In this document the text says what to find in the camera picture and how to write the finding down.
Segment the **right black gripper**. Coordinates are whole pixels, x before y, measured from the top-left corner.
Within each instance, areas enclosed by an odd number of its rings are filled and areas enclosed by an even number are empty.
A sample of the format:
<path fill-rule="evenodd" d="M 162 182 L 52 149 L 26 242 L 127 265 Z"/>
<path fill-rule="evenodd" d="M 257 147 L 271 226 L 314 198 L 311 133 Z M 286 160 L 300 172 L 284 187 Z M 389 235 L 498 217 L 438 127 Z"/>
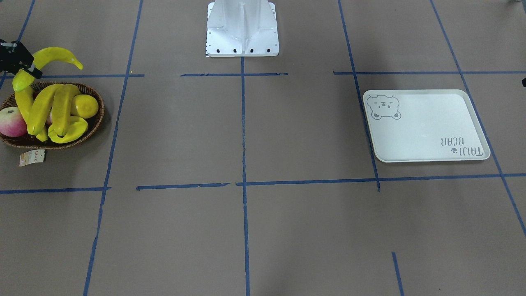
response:
<path fill-rule="evenodd" d="M 42 71 L 36 65 L 32 65 L 34 57 L 23 43 L 18 41 L 7 42 L 3 39 L 0 40 L 0 43 L 0 71 L 17 74 L 21 69 L 20 65 L 31 65 L 25 71 L 34 79 L 42 78 Z"/>

